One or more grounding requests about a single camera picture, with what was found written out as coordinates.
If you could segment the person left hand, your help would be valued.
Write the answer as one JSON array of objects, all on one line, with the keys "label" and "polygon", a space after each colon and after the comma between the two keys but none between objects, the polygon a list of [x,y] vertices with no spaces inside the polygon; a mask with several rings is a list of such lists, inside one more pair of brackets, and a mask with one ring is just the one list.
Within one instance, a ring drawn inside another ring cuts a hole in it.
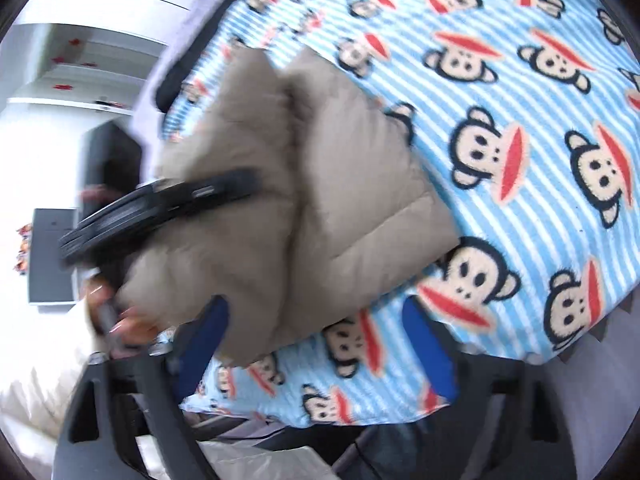
[{"label": "person left hand", "polygon": [[[83,203],[89,205],[105,205],[118,200],[122,193],[108,188],[104,184],[90,185],[80,193]],[[93,327],[99,332],[101,330],[100,312],[107,300],[114,296],[111,285],[105,278],[96,275],[88,278],[84,285],[84,299],[86,302],[88,315]],[[134,309],[126,310],[118,319],[118,322],[111,328],[111,334],[119,336],[124,344],[130,346],[141,346],[149,344],[160,333],[160,329],[152,322],[144,318]]]}]

